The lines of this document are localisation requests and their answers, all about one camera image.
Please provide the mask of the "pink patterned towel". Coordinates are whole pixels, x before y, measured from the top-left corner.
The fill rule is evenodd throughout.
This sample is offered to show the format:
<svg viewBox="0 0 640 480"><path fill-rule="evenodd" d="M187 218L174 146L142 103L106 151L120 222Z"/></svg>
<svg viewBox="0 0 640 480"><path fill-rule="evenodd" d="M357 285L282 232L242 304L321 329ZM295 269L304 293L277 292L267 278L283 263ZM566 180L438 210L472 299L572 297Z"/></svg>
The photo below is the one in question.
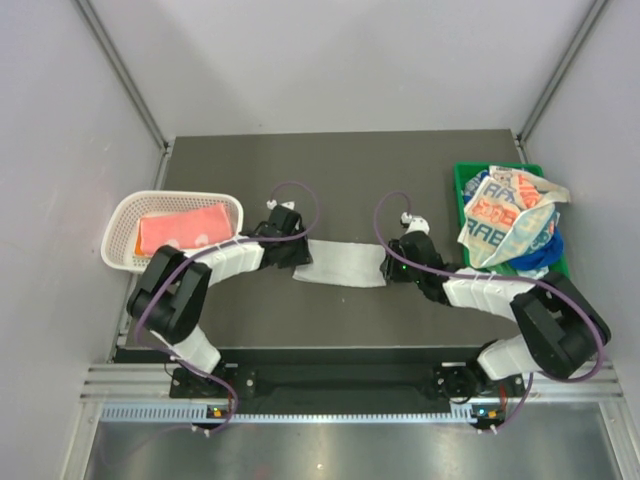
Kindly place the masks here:
<svg viewBox="0 0 640 480"><path fill-rule="evenodd" d="M147 257L160 247L178 250L198 249L214 245L234 236L234 230L222 204L170 215L143 217L138 234Z"/></svg>

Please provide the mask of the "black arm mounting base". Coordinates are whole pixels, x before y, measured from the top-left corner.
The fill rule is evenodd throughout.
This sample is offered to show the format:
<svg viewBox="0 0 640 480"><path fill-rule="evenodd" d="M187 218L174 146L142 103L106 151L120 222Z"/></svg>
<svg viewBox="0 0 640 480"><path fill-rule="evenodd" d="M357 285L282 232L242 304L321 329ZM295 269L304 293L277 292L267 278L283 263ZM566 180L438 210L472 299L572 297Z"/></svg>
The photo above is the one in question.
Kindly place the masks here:
<svg viewBox="0 0 640 480"><path fill-rule="evenodd" d="M213 375L235 389L240 414L257 415L448 413L454 402L524 393L520 377L483 382L466 367L433 363L224 363Z"/></svg>

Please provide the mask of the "cream patterned towel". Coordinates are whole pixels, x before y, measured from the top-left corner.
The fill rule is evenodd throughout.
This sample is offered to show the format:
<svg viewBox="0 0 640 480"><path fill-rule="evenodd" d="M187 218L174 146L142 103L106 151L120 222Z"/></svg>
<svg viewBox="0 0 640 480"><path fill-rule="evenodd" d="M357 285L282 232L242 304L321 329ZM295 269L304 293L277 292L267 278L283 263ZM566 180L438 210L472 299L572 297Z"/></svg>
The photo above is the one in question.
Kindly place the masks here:
<svg viewBox="0 0 640 480"><path fill-rule="evenodd" d="M526 255L534 240L553 226L559 203L569 190L522 168L491 165L466 204L466 221L458 236L476 269Z"/></svg>

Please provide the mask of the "white green towel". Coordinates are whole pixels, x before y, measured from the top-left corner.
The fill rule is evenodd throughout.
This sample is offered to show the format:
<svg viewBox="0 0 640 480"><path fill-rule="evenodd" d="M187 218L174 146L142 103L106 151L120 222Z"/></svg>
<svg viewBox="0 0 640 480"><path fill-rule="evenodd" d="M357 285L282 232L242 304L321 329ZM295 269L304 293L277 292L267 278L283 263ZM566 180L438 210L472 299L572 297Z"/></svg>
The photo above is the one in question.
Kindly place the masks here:
<svg viewBox="0 0 640 480"><path fill-rule="evenodd" d="M293 279L351 288L384 287L380 270L386 252L380 245L323 240L308 242L312 262L295 268Z"/></svg>

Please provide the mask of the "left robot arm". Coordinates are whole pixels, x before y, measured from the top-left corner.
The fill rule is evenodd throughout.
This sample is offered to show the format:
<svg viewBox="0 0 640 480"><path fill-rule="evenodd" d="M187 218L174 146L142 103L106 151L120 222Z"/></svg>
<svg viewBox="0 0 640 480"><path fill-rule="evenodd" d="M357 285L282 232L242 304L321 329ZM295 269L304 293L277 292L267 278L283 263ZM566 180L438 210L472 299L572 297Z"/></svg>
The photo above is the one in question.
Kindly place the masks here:
<svg viewBox="0 0 640 480"><path fill-rule="evenodd" d="M192 384L205 396L226 387L227 374L218 366L221 353L199 326L209 287L232 277L269 267L296 268L312 263L307 230L295 203L272 201L267 220L255 229L206 247L189 256L163 246L151 258L126 310L157 338L170 357L192 373Z"/></svg>

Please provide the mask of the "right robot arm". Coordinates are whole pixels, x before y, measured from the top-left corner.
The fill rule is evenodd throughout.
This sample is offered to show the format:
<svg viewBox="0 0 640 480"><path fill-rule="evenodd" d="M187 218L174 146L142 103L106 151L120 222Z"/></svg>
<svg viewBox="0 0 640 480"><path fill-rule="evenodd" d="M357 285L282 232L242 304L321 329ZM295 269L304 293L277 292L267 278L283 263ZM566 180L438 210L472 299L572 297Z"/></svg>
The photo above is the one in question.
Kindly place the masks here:
<svg viewBox="0 0 640 480"><path fill-rule="evenodd" d="M446 263L424 218L404 213L400 223L404 234L384 246L380 270L386 282L412 283L432 302L503 317L519 329L467 361L466 380L474 393L490 395L504 379L536 372L567 381L610 341L607 323L564 274L531 279Z"/></svg>

